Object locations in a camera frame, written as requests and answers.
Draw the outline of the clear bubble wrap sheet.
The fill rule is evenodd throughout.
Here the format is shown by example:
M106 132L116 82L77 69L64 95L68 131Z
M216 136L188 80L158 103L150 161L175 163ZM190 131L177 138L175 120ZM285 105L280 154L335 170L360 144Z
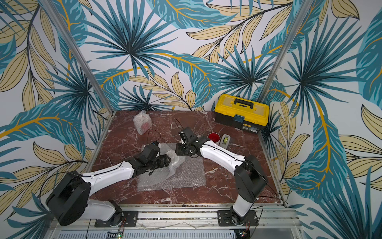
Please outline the clear bubble wrap sheet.
M160 143L161 154L176 149L175 143ZM203 159L199 156L180 156L184 161L178 168L156 169L137 177L137 191L156 191L177 188L196 188L206 185Z
M133 122L139 135L143 135L152 127L152 120L145 110L137 114Z

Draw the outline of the lavender mug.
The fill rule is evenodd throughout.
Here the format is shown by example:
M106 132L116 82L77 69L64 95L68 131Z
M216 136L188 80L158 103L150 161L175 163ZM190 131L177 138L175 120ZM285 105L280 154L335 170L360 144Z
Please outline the lavender mug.
M166 152L166 155L170 158L169 167L170 168L178 168L182 163L183 159L180 156L177 156L174 150L170 150Z

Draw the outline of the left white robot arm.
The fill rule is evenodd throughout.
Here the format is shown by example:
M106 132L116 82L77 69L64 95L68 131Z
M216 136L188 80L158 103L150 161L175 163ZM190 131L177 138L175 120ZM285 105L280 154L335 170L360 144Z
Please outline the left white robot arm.
M114 166L84 174L68 172L47 198L46 205L61 226L78 220L97 220L102 225L120 227L126 218L121 207L112 200L90 197L110 185L152 174L170 163L170 156L161 154L158 142L148 144L136 156Z

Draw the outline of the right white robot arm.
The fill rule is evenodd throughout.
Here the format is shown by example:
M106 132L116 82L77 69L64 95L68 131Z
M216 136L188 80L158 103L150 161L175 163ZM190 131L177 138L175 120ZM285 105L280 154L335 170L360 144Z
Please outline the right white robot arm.
M231 211L239 218L245 217L256 198L268 185L257 158L253 155L243 156L233 153L206 136L197 136L189 127L181 129L179 136L181 142L177 144L178 156L198 155L219 164L234 176L238 197Z

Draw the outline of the white mug red inside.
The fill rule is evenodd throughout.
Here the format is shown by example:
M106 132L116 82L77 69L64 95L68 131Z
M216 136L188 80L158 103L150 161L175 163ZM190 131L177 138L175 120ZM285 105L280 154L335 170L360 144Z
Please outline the white mug red inside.
M221 141L221 136L215 132L211 132L208 134L208 138L213 141L215 144L219 145Z

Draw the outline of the small green white box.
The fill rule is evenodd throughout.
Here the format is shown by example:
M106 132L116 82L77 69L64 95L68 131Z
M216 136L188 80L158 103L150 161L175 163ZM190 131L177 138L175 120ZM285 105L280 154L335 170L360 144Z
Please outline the small green white box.
M229 146L230 140L231 140L231 136L230 136L230 135L227 135L227 134L224 134L224 135L221 137L221 141L220 141L220 143L219 143L219 146L222 147L222 148L227 149L228 146Z

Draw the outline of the yellow black toolbox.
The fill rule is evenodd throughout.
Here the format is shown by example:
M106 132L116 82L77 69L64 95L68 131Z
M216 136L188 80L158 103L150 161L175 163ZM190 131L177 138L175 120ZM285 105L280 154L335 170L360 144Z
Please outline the yellow black toolbox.
M214 109L215 121L248 132L258 133L268 124L269 106L223 94Z

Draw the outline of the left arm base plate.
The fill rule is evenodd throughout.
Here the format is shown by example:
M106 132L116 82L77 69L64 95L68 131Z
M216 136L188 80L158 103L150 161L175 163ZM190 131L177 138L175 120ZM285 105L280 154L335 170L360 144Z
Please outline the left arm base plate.
M96 220L96 228L134 228L138 219L138 211L117 211L109 220Z

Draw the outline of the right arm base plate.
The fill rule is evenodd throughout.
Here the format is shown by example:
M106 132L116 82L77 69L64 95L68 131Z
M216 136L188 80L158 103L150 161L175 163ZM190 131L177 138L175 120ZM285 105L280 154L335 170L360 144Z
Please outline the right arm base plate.
M254 210L247 212L245 216L239 216L236 212L231 210L219 210L217 211L217 220L220 227L231 226L258 226L258 217Z

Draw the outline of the front aluminium rail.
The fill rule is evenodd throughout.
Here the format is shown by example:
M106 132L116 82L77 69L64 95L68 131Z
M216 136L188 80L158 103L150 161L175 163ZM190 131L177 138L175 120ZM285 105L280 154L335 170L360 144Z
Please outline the front aluminium rail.
M302 225L294 209L280 205L255 205L252 222L226 225L220 211L229 205L125 205L129 214L122 228L97 227L94 220L69 226L52 223L47 239L304 239Z

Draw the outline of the left aluminium frame post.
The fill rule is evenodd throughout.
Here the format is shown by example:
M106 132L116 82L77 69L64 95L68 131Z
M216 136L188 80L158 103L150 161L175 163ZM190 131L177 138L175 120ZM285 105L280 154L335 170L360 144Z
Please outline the left aluminium frame post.
M99 96L103 106L107 109L107 111L113 115L114 110L109 103L109 100L106 98L105 94L103 93L99 83L97 82L91 68L89 67L88 63L86 62L85 57L81 53L77 43L75 42L72 34L70 33L70 30L67 29L64 20L59 15L59 12L57 8L55 7L53 1L48 0L42 0L41 1L42 6L47 11L48 16L52 20L53 24L56 26L58 32L61 34L63 40L66 42L69 50L72 52L74 58L76 59L79 66L82 68L85 76L91 83L91 85L94 88L94 91Z

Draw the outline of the aluminium frame post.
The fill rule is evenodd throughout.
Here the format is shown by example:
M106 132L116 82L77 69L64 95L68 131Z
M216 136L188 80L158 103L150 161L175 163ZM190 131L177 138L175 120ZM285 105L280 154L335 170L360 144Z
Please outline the aluminium frame post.
M109 103L109 100L106 98L105 94L103 93L99 83L97 82L91 68L89 67L88 63L86 62L85 57L81 53L77 43L75 42L72 34L70 33L70 30L67 29L64 20L59 15L59 12L57 8L55 7L53 1L48 0L42 0L41 1L42 6L47 11L48 16L52 20L53 24L56 26L58 32L61 34L63 40L66 42L69 50L72 52L74 58L76 59L79 66L82 68L85 76L91 83L91 85L94 88L94 91L99 96L103 106L107 109L107 111L113 115L114 110Z
M302 25L304 18L306 14L308 13L309 8L311 7L312 0L309 1L303 1L301 3L301 6L296 13L296 16L291 24L290 32L286 35L285 40L280 48L280 51L274 61L274 64L272 68L270 69L270 72L266 78L266 81L263 84L262 90L257 98L257 101L260 103L265 102L265 98L267 95L267 92L269 91L272 82L277 74L278 69L280 68L280 65L282 63L283 58L286 56L290 46L293 43L294 38L296 37L297 33L299 32L299 28Z

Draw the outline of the right aluminium frame post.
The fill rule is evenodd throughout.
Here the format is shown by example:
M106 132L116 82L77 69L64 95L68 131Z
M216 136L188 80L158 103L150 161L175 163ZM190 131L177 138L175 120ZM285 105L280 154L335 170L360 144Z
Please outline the right aluminium frame post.
M277 74L278 69L280 68L280 65L282 63L283 58L286 56L290 46L293 43L294 38L296 37L297 33L299 32L299 28L302 25L304 18L306 14L308 13L309 8L311 7L312 0L309 1L303 1L301 3L301 6L296 13L296 16L291 24L290 32L286 35L285 40L280 48L280 51L274 61L274 64L272 68L270 69L270 72L266 78L266 81L263 84L262 90L257 98L257 101L260 103L265 102L265 98L267 95L267 92L269 91L272 82Z

